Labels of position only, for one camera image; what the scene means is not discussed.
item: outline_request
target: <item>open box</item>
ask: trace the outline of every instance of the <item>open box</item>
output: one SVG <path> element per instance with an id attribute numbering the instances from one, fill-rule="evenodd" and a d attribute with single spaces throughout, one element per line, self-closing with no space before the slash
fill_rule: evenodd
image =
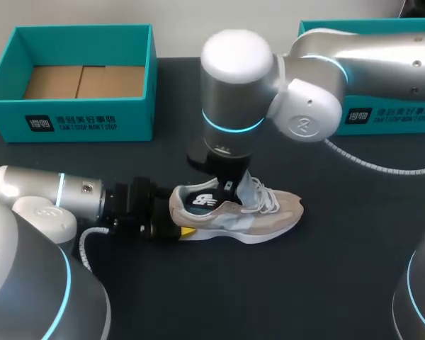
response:
<path id="1" fill-rule="evenodd" d="M 299 35 L 313 28 L 331 28 L 372 35 L 422 33 L 425 32 L 425 18 L 301 21 Z M 425 132 L 425 102 L 346 96 L 336 135 L 416 132 Z"/>
<path id="2" fill-rule="evenodd" d="M 6 142 L 147 141 L 157 56 L 151 25 L 16 27 L 0 59 Z"/>

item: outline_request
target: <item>glowing blue ring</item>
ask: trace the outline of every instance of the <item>glowing blue ring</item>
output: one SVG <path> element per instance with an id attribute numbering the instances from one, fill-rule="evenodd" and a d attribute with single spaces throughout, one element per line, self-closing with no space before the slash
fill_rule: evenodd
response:
<path id="1" fill-rule="evenodd" d="M 420 320 L 421 320 L 421 321 L 424 323 L 424 325 L 425 325 L 425 318 L 424 318 L 424 316 L 420 313 L 420 310 L 419 310 L 419 308 L 417 307 L 417 304 L 416 304 L 416 303 L 415 303 L 415 301 L 414 301 L 414 296 L 412 296 L 412 291 L 411 291 L 411 284 L 409 283 L 409 272 L 411 271 L 411 262 L 412 262 L 412 259 L 414 258 L 415 253 L 416 253 L 416 252 L 414 252 L 414 253 L 412 254 L 412 256 L 411 256 L 411 260 L 409 261 L 409 265 L 408 265 L 408 272 L 407 272 L 408 292 L 409 292 L 409 297 L 411 298 L 412 305 L 414 306 L 414 309 L 416 310 L 416 312 L 417 312 L 417 314 L 418 314 L 418 316 L 419 316 Z"/>
<path id="2" fill-rule="evenodd" d="M 303 58 L 303 59 L 304 58 L 313 58 L 313 59 L 324 60 L 325 62 L 331 62 L 332 64 L 334 64 L 335 66 L 337 66 L 343 72 L 343 74 L 345 76 L 345 79 L 346 79 L 346 83 L 348 83 L 348 74 L 346 73 L 346 70 L 335 59 L 332 59 L 332 58 L 329 58 L 329 57 L 325 57 L 324 55 L 304 55 L 301 58 Z"/>
<path id="3" fill-rule="evenodd" d="M 49 340 L 49 338 L 52 336 L 53 332 L 58 327 L 58 324 L 60 323 L 60 320 L 63 317 L 64 311 L 66 310 L 66 306 L 68 304 L 69 299 L 69 293 L 71 292 L 71 267 L 69 266 L 69 261 L 64 252 L 61 248 L 59 250 L 63 254 L 64 262 L 66 263 L 66 272 L 67 272 L 67 279 L 66 279 L 66 290 L 64 291 L 64 297 L 62 301 L 62 305 L 59 308 L 59 311 L 57 313 L 57 316 L 55 317 L 52 325 L 50 326 L 49 330 L 46 332 L 46 334 L 42 337 L 41 340 Z"/>
<path id="4" fill-rule="evenodd" d="M 249 126 L 248 128 L 246 127 L 245 129 L 227 129 L 226 127 L 216 125 L 211 120 L 209 120 L 209 118 L 206 117 L 205 111 L 202 111 L 202 113 L 203 113 L 203 117 L 205 118 L 205 120 L 208 122 L 209 125 L 211 125 L 215 129 L 218 129 L 219 131 L 228 132 L 228 133 L 242 133 L 242 132 L 247 132 L 247 131 L 253 130 L 258 125 L 262 124 L 262 122 L 265 118 L 265 117 L 263 117 L 262 119 L 260 119 L 259 122 L 257 122 L 256 124 L 254 124 L 252 126 Z"/>
<path id="5" fill-rule="evenodd" d="M 59 175 L 59 183 L 58 183 L 58 193 L 57 193 L 57 201 L 55 202 L 55 206 L 60 206 L 60 201 L 62 200 L 62 192 L 63 192 L 63 182 L 64 182 L 64 174 Z"/>

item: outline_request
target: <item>white cable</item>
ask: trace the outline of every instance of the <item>white cable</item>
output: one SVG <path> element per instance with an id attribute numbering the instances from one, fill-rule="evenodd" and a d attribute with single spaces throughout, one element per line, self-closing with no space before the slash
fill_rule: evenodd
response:
<path id="1" fill-rule="evenodd" d="M 328 147 L 330 147 L 334 151 L 337 151 L 341 156 L 346 157 L 347 159 L 349 159 L 349 160 L 351 160 L 351 161 L 353 161 L 353 162 L 355 162 L 355 163 L 357 163 L 361 166 L 364 166 L 365 168 L 369 168 L 369 169 L 379 171 L 379 172 L 384 172 L 386 174 L 391 174 L 391 175 L 404 175 L 404 176 L 425 175 L 425 169 L 417 169 L 417 170 L 391 169 L 391 168 L 386 168 L 386 167 L 383 167 L 383 166 L 379 166 L 379 165 L 376 165 L 376 164 L 372 164 L 372 163 L 363 161 L 362 159 L 355 157 L 352 154 L 349 154 L 345 150 L 340 149 L 330 140 L 326 139 L 324 141 L 326 142 L 326 145 Z"/>
<path id="2" fill-rule="evenodd" d="M 80 240 L 79 240 L 79 253 L 80 253 L 80 258 L 82 260 L 82 263 L 84 264 L 85 268 L 87 268 L 89 271 L 91 271 L 91 267 L 90 267 L 90 263 L 88 262 L 88 259 L 86 257 L 86 252 L 85 252 L 85 239 L 88 235 L 90 234 L 108 234 L 110 232 L 110 230 L 108 228 L 99 228 L 99 227 L 95 227 L 95 228 L 89 228 L 87 230 L 85 230 L 84 232 L 82 232 L 82 235 L 80 235 Z"/>

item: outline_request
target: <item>shoe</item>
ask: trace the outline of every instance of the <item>shoe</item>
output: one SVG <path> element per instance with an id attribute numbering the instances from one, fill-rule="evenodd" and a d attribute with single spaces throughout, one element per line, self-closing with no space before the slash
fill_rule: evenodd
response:
<path id="1" fill-rule="evenodd" d="M 304 212 L 298 196 L 266 188 L 248 171 L 237 187 L 239 202 L 225 201 L 215 208 L 217 185 L 214 178 L 174 189 L 170 197 L 172 220 L 180 227 L 196 229 L 181 239 L 200 241 L 227 236 L 247 244 L 265 242 L 293 228 Z"/>

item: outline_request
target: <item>yellow tag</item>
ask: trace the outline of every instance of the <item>yellow tag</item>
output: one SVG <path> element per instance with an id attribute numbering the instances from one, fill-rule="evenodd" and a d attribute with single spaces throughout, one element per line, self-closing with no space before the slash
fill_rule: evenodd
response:
<path id="1" fill-rule="evenodd" d="M 192 234 L 195 234 L 197 229 L 190 228 L 190 227 L 181 227 L 181 237 L 187 237 L 191 236 Z"/>

